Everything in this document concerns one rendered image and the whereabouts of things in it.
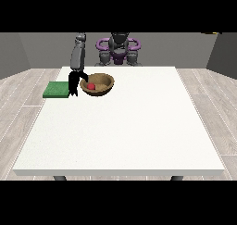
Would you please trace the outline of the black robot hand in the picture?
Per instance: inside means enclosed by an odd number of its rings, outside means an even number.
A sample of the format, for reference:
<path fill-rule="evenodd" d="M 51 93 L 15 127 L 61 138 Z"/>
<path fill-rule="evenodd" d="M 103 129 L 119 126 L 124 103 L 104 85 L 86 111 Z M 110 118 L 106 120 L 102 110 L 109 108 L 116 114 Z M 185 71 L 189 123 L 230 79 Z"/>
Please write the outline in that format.
<path fill-rule="evenodd" d="M 69 74 L 69 94 L 78 95 L 80 78 L 83 78 L 85 81 L 89 80 L 89 76 L 83 71 L 71 71 Z"/>

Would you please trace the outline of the green square pad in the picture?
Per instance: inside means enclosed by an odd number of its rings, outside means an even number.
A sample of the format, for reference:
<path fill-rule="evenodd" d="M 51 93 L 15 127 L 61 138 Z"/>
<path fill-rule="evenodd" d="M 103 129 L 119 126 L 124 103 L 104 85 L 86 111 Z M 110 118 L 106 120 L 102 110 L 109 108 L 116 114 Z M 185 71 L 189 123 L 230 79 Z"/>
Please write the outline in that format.
<path fill-rule="evenodd" d="M 67 81 L 50 81 L 43 93 L 43 98 L 68 98 L 69 83 Z"/>

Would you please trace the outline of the brown wooden bowl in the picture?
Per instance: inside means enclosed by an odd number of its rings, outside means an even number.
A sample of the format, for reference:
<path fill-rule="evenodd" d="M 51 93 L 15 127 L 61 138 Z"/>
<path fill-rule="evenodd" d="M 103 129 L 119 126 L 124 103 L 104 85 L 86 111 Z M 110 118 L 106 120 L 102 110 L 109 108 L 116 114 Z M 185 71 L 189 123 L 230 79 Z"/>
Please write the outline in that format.
<path fill-rule="evenodd" d="M 89 90 L 87 85 L 93 83 L 95 85 L 94 90 Z M 110 92 L 114 86 L 114 78 L 105 73 L 94 73 L 89 76 L 89 81 L 81 80 L 80 87 L 81 89 L 90 96 L 103 96 Z"/>

